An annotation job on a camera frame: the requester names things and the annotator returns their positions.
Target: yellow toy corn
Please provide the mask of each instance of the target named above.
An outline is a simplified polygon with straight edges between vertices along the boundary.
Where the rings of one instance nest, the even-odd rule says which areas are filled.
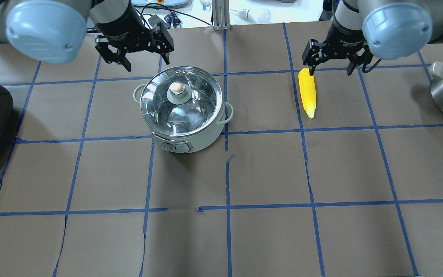
[[[315,81],[308,68],[304,68],[298,73],[298,84],[304,110],[309,118],[313,118],[316,104]]]

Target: pot lid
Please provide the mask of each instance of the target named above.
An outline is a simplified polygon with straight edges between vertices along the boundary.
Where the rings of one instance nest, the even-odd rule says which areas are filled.
[[[174,67],[153,77],[141,93],[141,112],[158,134],[185,137],[206,128],[222,108],[222,89],[206,71]]]

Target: white bulb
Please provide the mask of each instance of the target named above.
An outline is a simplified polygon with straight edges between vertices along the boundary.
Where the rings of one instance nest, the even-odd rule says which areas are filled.
[[[240,17],[251,19],[255,23],[270,23],[271,12],[267,9],[243,9],[237,12]]]

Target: white pot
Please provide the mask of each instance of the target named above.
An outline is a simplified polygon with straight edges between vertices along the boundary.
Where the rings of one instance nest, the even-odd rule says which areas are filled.
[[[174,86],[173,83],[181,83],[179,79],[183,84],[180,85],[181,88],[177,91],[174,90],[174,87],[178,88],[178,86]],[[137,93],[140,91],[141,100],[138,100]],[[211,74],[200,68],[174,67],[164,70],[147,84],[139,85],[133,92],[133,98],[141,105],[143,119],[150,128],[153,140],[159,147],[169,152],[192,153],[208,147],[220,136],[225,124],[233,117],[233,107],[228,102],[223,101],[222,90],[218,82]],[[198,103],[201,103],[201,105],[207,103],[206,109]],[[170,116],[172,116],[174,110],[182,106],[184,109],[178,109],[179,112],[175,116],[180,114],[183,117],[180,120],[176,117],[177,121],[170,121]],[[225,107],[230,110],[230,116],[227,119],[225,119]],[[172,127],[174,124],[179,124],[176,126],[197,126],[201,124],[199,120],[187,121],[187,119],[190,119],[192,115],[195,116],[194,118],[201,114],[205,115],[205,112],[201,112],[202,110],[209,110],[210,112],[206,112],[208,115],[202,125],[197,128],[176,132],[176,128]],[[170,113],[169,122],[161,122],[167,113]]]

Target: metal post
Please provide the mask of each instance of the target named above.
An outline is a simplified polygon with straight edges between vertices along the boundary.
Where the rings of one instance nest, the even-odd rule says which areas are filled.
[[[230,30],[229,0],[213,0],[213,30]]]

